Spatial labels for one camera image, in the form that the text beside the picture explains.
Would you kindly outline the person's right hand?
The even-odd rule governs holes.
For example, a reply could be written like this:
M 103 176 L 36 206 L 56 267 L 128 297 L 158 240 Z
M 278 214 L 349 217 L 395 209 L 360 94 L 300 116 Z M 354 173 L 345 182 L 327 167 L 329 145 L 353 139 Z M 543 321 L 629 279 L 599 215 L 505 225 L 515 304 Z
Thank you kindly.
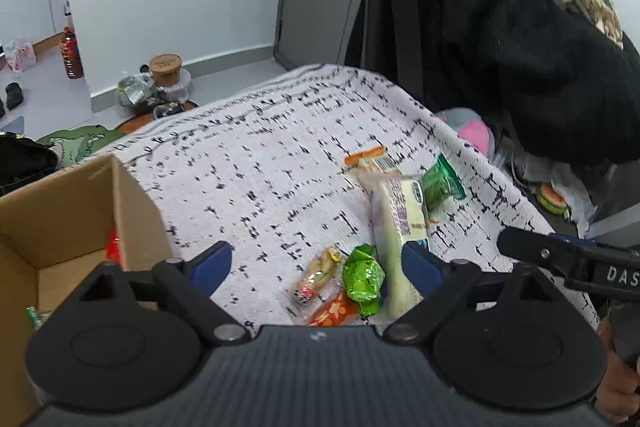
M 623 424 L 639 410 L 639 375 L 615 352 L 613 329 L 608 319 L 598 327 L 598 335 L 608 358 L 608 365 L 596 392 L 594 407 L 614 425 Z

